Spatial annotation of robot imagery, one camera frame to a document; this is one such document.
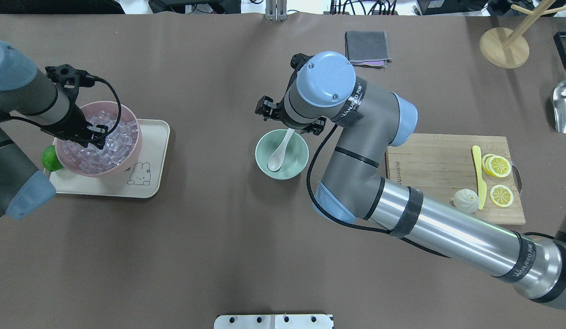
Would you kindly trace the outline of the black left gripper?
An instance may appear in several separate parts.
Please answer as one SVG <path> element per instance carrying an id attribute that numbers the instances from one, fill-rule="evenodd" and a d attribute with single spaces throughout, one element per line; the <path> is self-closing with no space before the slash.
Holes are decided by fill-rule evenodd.
<path id="1" fill-rule="evenodd" d="M 59 139 L 80 140 L 80 145 L 89 149 L 102 150 L 106 138 L 113 136 L 121 125 L 120 120 L 110 118 L 88 118 L 77 106 L 68 103 L 55 103 L 40 114 L 41 131 L 59 136 Z"/>

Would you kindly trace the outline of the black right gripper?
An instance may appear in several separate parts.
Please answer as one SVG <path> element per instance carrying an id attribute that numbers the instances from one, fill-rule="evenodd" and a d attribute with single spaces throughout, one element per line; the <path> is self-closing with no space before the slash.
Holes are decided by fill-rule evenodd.
<path id="1" fill-rule="evenodd" d="M 325 129 L 327 118 L 307 118 L 300 115 L 291 103 L 275 103 L 269 96 L 262 96 L 256 104 L 255 114 L 262 116 L 263 121 L 282 121 L 288 128 L 299 133 L 312 133 L 319 136 Z"/>

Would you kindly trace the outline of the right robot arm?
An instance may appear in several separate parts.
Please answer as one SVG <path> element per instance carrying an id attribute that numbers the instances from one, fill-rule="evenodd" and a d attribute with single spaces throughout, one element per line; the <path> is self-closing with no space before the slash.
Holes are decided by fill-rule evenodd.
<path id="1" fill-rule="evenodd" d="M 566 217 L 553 238 L 527 237 L 443 204 L 377 174 L 389 146 L 408 139 L 417 109 L 369 84 L 333 51 L 295 54 L 284 98 L 264 96 L 256 114 L 318 135 L 330 120 L 343 131 L 316 192 L 323 217 L 347 227 L 361 218 L 427 252 L 465 262 L 513 285 L 521 296 L 566 310 Z"/>

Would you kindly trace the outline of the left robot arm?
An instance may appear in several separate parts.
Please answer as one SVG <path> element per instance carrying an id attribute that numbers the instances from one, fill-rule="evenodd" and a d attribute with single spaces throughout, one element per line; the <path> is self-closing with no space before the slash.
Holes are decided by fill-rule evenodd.
<path id="1" fill-rule="evenodd" d="M 102 148 L 116 127 L 89 123 L 76 100 L 81 87 L 105 84 L 105 79 L 69 64 L 45 70 L 41 72 L 20 50 L 0 40 L 0 123 L 22 121 L 57 139 Z M 51 181 L 0 127 L 0 218 L 23 218 L 56 193 Z"/>

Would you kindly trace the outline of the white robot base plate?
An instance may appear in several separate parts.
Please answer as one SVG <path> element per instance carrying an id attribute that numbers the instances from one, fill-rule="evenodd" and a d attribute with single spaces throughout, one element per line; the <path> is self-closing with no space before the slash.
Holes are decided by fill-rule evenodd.
<path id="1" fill-rule="evenodd" d="M 214 329 L 334 329 L 333 315 L 328 314 L 250 314 L 222 315 Z"/>

